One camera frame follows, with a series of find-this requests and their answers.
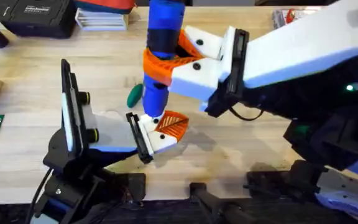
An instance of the screw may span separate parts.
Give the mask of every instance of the screw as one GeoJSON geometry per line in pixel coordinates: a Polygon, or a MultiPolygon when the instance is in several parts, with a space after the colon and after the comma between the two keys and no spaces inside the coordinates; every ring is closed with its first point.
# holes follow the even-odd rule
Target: screw
{"type": "Polygon", "coordinates": [[[200,69],[201,69],[201,65],[200,65],[199,63],[194,63],[194,64],[193,64],[193,68],[194,68],[195,70],[200,70],[200,69]]]}
{"type": "Polygon", "coordinates": [[[203,45],[203,44],[204,44],[204,41],[201,40],[201,39],[198,39],[198,40],[196,41],[196,44],[197,44],[197,45],[203,45]]]}

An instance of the black case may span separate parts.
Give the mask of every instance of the black case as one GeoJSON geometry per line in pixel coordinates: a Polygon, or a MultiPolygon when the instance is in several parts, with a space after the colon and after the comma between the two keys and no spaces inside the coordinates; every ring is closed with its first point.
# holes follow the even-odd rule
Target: black case
{"type": "Polygon", "coordinates": [[[13,0],[2,24],[22,37],[69,38],[75,26],[72,0],[13,0]]]}

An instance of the orange 3d-printed part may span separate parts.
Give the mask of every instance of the orange 3d-printed part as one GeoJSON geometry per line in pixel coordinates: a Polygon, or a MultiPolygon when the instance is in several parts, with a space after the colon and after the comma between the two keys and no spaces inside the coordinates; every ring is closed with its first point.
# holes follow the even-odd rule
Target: orange 3d-printed part
{"type": "Polygon", "coordinates": [[[179,142],[185,135],[189,119],[181,113],[165,111],[155,130],[173,136],[179,142]]]}
{"type": "Polygon", "coordinates": [[[193,44],[187,39],[184,30],[180,31],[178,45],[186,50],[191,57],[177,57],[171,60],[160,60],[153,55],[150,49],[145,49],[143,53],[144,72],[154,80],[169,86],[172,81],[172,71],[175,67],[203,58],[193,44]]]}

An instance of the wooden table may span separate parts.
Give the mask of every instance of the wooden table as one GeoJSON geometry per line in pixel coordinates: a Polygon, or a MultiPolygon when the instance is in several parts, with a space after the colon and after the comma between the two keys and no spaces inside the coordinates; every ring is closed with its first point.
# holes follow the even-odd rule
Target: wooden table
{"type": "MultiPolygon", "coordinates": [[[[142,51],[149,9],[130,15],[124,32],[82,32],[70,40],[19,39],[8,31],[10,47],[0,50],[0,203],[29,203],[47,168],[42,159],[60,127],[60,60],[67,59],[81,90],[92,95],[98,114],[130,111],[126,98],[143,79],[142,51]]],[[[272,7],[189,7],[184,25],[223,35],[227,26],[250,32],[251,39],[272,30],[272,7]]],[[[250,170],[288,169],[297,154],[282,138],[289,122],[265,113],[244,122],[230,113],[212,118],[198,102],[171,94],[167,109],[184,113],[190,127],[175,149],[145,166],[137,156],[110,167],[116,172],[145,172],[146,200],[188,197],[188,184],[202,181],[219,197],[246,197],[242,189],[250,170]]],[[[258,111],[237,105],[244,116],[258,111]]],[[[132,111],[142,114],[139,103],[132,111]]]]}

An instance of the blue marker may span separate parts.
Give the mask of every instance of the blue marker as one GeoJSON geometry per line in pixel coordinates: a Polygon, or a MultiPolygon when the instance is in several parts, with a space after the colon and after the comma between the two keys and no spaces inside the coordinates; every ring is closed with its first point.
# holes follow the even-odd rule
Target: blue marker
{"type": "MultiPolygon", "coordinates": [[[[185,5],[178,0],[151,0],[147,47],[158,58],[171,59],[185,14],[185,5]]],[[[151,117],[160,116],[168,101],[168,87],[144,74],[143,108],[151,117]]]]}

